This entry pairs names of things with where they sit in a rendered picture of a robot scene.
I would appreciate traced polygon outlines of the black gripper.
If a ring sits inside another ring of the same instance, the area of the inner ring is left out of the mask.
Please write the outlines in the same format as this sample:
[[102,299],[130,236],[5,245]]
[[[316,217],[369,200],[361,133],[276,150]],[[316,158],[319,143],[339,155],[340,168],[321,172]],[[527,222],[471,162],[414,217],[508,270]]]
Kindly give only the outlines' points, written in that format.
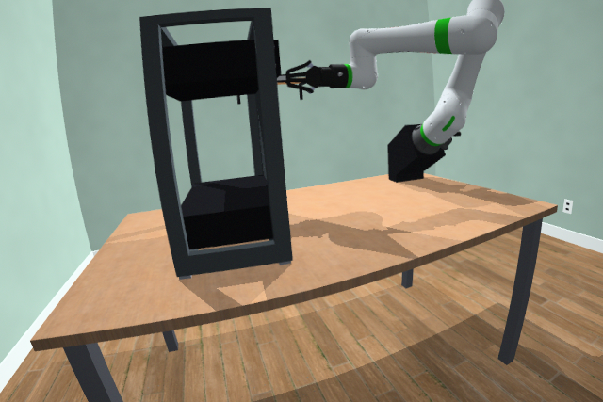
[[[299,73],[291,73],[297,70],[300,70],[304,67],[309,68],[311,67],[308,71],[306,72],[299,72]],[[305,76],[307,78],[293,78],[293,77],[298,77],[298,76]],[[305,81],[305,82],[303,82]],[[292,87],[292,88],[296,88],[296,89],[301,89],[301,90],[305,90],[308,93],[313,93],[315,88],[318,87],[329,87],[332,84],[332,71],[329,67],[317,67],[314,66],[311,63],[311,60],[307,61],[305,64],[302,64],[300,66],[288,69],[286,71],[286,74],[281,74],[278,78],[277,78],[277,82],[278,83],[282,83],[282,82],[286,82],[288,87]],[[308,85],[310,85],[311,87],[304,87],[304,86],[300,86],[300,85],[296,85],[296,84],[292,84],[290,82],[303,82],[303,83],[307,83]]]

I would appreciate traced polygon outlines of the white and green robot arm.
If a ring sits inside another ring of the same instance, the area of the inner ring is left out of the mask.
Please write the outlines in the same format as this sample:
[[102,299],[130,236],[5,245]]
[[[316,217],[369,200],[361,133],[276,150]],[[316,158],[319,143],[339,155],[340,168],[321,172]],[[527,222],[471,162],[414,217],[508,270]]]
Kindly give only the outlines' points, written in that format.
[[[376,55],[393,52],[459,54],[432,114],[412,133],[425,154],[447,150],[460,136],[481,63],[497,41],[505,14],[501,0],[472,0],[466,16],[400,27],[358,29],[349,40],[350,64],[331,64],[330,88],[372,88],[378,79]],[[446,142],[446,143],[445,143]]]

